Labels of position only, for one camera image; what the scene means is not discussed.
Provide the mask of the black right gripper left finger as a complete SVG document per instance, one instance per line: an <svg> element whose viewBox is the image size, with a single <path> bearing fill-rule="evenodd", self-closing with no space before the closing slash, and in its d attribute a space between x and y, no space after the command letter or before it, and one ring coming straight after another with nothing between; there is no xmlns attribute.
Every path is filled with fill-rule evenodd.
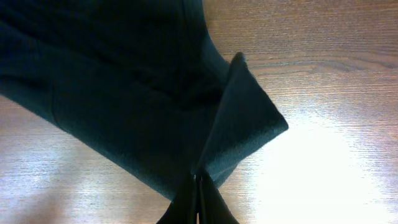
<svg viewBox="0 0 398 224"><path fill-rule="evenodd" d="M157 224L197 223L197 177L189 175Z"/></svg>

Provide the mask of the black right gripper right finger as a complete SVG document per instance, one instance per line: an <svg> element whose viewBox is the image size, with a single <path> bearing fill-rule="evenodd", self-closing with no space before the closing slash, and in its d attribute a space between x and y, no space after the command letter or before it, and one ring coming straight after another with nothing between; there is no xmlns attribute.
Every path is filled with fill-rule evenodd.
<svg viewBox="0 0 398 224"><path fill-rule="evenodd" d="M198 180L198 201L200 224L239 224L206 172Z"/></svg>

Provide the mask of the dark green t-shirt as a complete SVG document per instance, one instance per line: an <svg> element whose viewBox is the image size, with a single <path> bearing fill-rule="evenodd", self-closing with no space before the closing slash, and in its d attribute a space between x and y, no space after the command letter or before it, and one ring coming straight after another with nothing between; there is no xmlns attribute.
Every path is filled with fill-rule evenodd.
<svg viewBox="0 0 398 224"><path fill-rule="evenodd" d="M1 94L173 199L288 125L201 1L1 1Z"/></svg>

